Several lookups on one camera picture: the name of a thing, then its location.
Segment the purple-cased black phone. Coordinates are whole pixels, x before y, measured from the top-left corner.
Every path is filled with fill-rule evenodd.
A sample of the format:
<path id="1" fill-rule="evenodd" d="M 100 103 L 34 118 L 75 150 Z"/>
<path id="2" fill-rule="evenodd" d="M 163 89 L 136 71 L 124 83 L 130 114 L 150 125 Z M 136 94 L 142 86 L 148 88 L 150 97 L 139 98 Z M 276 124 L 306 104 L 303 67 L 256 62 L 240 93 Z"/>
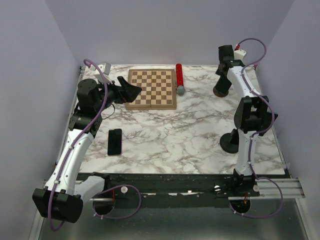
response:
<path id="1" fill-rule="evenodd" d="M 108 131 L 107 155 L 120 156 L 122 154 L 122 129 L 110 129 Z"/>

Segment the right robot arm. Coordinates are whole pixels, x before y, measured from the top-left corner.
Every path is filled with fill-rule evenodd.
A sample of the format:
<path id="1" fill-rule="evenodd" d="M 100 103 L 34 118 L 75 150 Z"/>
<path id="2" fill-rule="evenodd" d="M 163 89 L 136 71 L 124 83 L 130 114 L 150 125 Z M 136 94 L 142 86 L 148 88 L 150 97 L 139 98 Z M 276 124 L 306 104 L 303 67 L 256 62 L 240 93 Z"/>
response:
<path id="1" fill-rule="evenodd" d="M 213 93 L 224 98 L 233 87 L 239 96 L 239 104 L 234 114 L 235 128 L 221 136 L 221 148 L 230 154 L 238 154 L 229 190 L 232 196 L 241 196 L 251 191 L 256 182 L 254 172 L 255 148 L 258 136 L 267 132 L 277 114 L 268 111 L 269 98 L 262 96 L 248 79 L 245 65 L 232 45 L 218 48 L 219 76 Z"/>

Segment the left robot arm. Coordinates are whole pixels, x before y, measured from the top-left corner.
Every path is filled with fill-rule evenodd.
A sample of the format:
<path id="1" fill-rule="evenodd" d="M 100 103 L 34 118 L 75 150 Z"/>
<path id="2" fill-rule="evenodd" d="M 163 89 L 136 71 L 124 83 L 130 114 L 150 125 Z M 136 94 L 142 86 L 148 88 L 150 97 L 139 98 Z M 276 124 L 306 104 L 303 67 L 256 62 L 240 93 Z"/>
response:
<path id="1" fill-rule="evenodd" d="M 77 184 L 77 177 L 85 154 L 96 137 L 103 121 L 101 113 L 112 104 L 132 103 L 142 88 L 129 84 L 119 76 L 120 85 L 94 79 L 81 80 L 77 85 L 76 109 L 70 118 L 67 139 L 60 159 L 43 188 L 37 188 L 32 200 L 40 215 L 49 221 L 75 223 L 80 218 L 83 206 L 92 197 L 107 197 L 111 191 L 108 176 L 90 174 Z"/>

